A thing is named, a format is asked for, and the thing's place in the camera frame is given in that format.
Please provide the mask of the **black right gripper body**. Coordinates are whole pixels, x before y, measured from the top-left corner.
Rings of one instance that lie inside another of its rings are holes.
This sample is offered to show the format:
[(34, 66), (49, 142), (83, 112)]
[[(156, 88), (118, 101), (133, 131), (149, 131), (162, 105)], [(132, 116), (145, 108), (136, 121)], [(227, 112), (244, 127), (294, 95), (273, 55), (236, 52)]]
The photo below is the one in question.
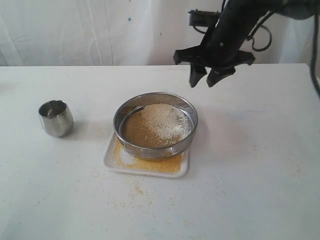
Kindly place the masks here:
[(208, 27), (199, 45), (174, 52), (174, 63), (188, 62), (216, 69), (252, 65), (255, 61), (253, 54), (240, 48), (255, 24), (254, 0), (229, 0), (217, 24)]

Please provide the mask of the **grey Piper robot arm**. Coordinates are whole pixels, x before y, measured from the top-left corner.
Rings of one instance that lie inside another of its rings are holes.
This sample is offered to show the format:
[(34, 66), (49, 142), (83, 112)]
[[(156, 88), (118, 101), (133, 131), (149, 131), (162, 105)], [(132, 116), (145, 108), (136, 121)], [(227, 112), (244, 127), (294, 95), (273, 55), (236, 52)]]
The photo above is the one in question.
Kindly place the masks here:
[(258, 28), (273, 14), (305, 20), (319, 10), (318, 0), (229, 0), (218, 22), (208, 27), (199, 45), (174, 52), (174, 63), (190, 64), (192, 88), (204, 76), (207, 85), (213, 87), (233, 75), (236, 66), (253, 64), (254, 55), (240, 48), (244, 41), (253, 39)]

